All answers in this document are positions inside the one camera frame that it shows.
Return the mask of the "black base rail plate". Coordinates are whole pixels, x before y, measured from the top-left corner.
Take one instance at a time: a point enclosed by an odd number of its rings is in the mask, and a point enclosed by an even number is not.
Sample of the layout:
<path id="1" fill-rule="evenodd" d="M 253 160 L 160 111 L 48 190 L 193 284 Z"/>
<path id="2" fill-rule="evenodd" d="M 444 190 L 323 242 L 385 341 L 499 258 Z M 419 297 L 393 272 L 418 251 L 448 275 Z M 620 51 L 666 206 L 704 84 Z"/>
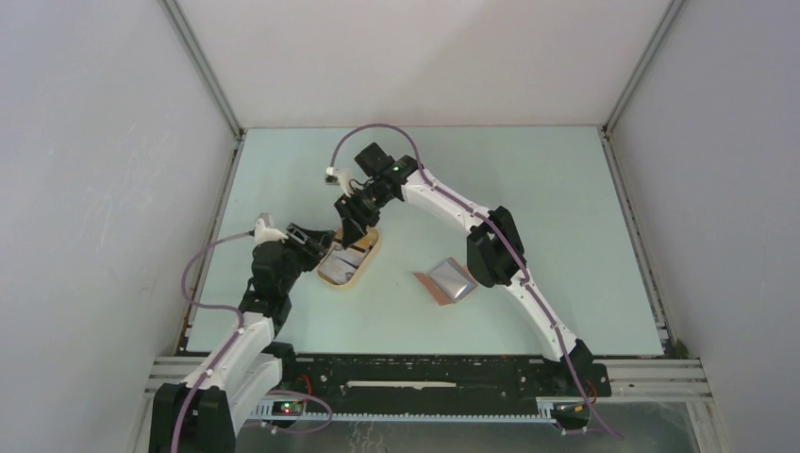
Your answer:
<path id="1" fill-rule="evenodd" d="M 572 377 L 527 355 L 301 354 L 279 383 L 317 397 L 308 412 L 377 416 L 494 416 L 542 414 L 547 400 L 611 395 L 605 365 Z"/>

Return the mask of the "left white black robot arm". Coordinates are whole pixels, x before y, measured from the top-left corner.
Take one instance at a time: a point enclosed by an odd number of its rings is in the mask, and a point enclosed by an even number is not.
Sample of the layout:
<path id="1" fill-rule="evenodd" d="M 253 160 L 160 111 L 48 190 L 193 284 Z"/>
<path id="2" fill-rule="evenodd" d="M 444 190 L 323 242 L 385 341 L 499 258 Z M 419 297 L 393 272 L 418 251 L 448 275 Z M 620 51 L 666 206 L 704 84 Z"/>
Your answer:
<path id="1" fill-rule="evenodd" d="M 240 305 L 187 300 L 197 309 L 233 313 L 234 324 L 191 373 L 158 388 L 148 451 L 232 452 L 250 414 L 268 393 L 306 400 L 291 391 L 298 380 L 293 347 L 275 337 L 291 311 L 294 283 L 327 256 L 335 235 L 296 224 L 281 230 L 270 225 L 267 215 L 253 229 L 232 235 L 233 240 L 254 241 L 253 275 Z"/>

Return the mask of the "aluminium frame rail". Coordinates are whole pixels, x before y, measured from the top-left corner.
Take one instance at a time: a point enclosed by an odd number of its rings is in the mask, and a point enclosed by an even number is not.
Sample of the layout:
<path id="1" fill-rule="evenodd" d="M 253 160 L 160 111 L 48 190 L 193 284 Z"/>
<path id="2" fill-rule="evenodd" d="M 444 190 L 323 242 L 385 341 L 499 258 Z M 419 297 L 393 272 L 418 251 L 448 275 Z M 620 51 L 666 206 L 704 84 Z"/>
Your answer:
<path id="1" fill-rule="evenodd" d="M 698 360 L 600 358 L 571 375 L 539 356 L 300 354 L 282 383 L 306 404 L 266 395 L 241 419 L 549 422 L 584 396 L 602 403 L 707 403 Z"/>

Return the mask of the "credit card stack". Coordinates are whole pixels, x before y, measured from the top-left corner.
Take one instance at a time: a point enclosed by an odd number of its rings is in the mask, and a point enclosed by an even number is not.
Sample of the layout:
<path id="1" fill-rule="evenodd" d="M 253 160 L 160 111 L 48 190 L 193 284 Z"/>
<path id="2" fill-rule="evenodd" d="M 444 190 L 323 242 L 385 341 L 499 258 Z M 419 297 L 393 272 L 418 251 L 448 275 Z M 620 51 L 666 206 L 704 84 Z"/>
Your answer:
<path id="1" fill-rule="evenodd" d="M 331 284 L 346 284 L 354 277 L 365 258 L 366 254 L 360 249 L 344 249 L 337 245 L 320 263 L 318 274 Z"/>

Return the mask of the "yellow oval tray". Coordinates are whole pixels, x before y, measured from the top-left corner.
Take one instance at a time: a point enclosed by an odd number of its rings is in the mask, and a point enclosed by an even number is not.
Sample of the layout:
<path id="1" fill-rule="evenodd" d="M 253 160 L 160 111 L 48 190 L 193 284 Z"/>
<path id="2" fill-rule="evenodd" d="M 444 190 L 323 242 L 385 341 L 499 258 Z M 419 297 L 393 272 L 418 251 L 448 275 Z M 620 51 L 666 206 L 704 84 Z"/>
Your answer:
<path id="1" fill-rule="evenodd" d="M 315 268 L 316 276 L 328 286 L 346 290 L 354 286 L 379 249 L 381 236 L 375 227 L 348 247 L 342 246 L 343 229 L 339 228 L 323 260 Z"/>

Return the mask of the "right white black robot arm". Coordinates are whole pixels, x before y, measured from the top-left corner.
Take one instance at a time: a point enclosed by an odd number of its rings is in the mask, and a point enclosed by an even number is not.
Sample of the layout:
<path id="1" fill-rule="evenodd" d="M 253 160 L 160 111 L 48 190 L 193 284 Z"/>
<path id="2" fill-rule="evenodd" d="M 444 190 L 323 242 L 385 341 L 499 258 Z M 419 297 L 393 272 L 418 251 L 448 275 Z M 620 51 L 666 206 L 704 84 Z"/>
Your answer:
<path id="1" fill-rule="evenodd" d="M 535 283 L 524 257 L 525 247 L 512 213 L 493 210 L 469 200 L 435 178 L 416 158 L 395 159 L 377 143 L 356 155 L 367 176 L 354 182 L 348 170 L 329 165 L 325 181 L 342 188 L 335 208 L 342 221 L 342 242 L 351 245 L 377 224 L 381 210 L 392 200 L 417 206 L 442 219 L 466 240 L 467 269 L 486 288 L 507 290 L 530 321 L 551 366 L 548 379 L 560 394 L 573 394 L 587 380 L 594 356 L 558 317 Z"/>

